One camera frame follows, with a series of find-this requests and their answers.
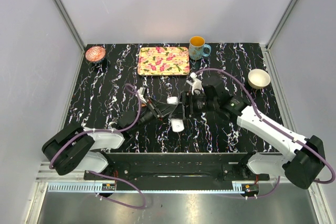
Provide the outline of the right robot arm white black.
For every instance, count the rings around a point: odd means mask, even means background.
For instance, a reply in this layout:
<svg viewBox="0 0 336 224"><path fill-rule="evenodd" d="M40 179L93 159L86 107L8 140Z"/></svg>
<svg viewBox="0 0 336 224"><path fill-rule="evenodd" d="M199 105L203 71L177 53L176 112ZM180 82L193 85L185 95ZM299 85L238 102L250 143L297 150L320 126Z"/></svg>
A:
<svg viewBox="0 0 336 224"><path fill-rule="evenodd" d="M240 161L239 175L250 180L259 174L286 177L295 186L308 189L324 168L323 141L313 135L297 134L262 114L243 97L232 96L218 81L203 85L194 78L191 91L169 97L175 109L170 114L173 132L184 130L184 121L214 112L221 119L236 123L272 145L279 154L248 154Z"/></svg>

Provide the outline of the white remote control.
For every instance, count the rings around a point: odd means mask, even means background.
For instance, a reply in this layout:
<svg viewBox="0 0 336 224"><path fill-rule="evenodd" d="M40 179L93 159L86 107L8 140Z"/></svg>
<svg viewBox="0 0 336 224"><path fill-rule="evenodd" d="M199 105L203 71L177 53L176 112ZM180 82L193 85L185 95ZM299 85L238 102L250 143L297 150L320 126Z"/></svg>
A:
<svg viewBox="0 0 336 224"><path fill-rule="evenodd" d="M172 105L178 105L178 97L168 97L167 103ZM184 130L184 123L182 119L170 119L172 131L179 133Z"/></svg>

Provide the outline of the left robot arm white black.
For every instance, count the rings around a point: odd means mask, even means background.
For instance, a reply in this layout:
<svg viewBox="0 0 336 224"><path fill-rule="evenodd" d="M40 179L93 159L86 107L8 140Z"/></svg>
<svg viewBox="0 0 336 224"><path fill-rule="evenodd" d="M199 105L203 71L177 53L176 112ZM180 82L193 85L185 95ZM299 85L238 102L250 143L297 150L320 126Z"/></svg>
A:
<svg viewBox="0 0 336 224"><path fill-rule="evenodd" d="M131 131L154 119L170 116L177 107L178 98L167 98L166 102L153 99L140 99L138 110L121 114L116 128L92 129L78 123L70 123L49 139L41 148L50 161L49 168L62 176L74 169L93 170L101 179L112 177L114 168L107 158L94 151L100 149L119 149L131 138Z"/></svg>

